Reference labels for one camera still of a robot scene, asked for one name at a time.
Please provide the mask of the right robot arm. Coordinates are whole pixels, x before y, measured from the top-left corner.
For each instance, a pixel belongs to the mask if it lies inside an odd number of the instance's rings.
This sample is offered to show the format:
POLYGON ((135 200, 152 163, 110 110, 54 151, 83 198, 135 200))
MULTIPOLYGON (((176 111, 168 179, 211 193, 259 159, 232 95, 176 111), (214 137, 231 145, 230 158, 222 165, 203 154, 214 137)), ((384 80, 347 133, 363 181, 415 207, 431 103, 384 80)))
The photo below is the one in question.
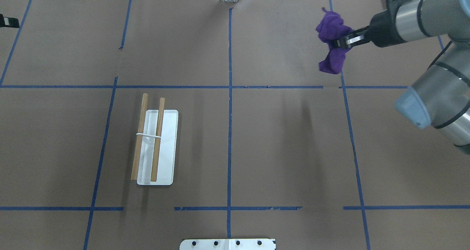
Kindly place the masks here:
POLYGON ((470 0, 386 0, 369 26, 332 41, 334 48, 372 42, 390 47, 448 35, 450 42, 396 100, 395 109, 418 128, 433 126, 469 154, 470 0))

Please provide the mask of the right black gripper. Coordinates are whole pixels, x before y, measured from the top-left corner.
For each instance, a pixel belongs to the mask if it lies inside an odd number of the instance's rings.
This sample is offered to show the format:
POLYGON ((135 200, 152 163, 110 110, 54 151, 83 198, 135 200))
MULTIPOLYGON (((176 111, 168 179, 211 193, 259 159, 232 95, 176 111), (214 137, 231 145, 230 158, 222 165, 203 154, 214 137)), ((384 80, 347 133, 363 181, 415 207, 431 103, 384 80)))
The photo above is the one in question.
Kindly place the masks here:
POLYGON ((333 41, 334 48, 351 49, 353 47, 373 42, 380 48, 390 47, 398 44, 395 25, 391 19, 390 12, 384 10, 375 14, 369 26, 356 29, 349 34, 333 41))

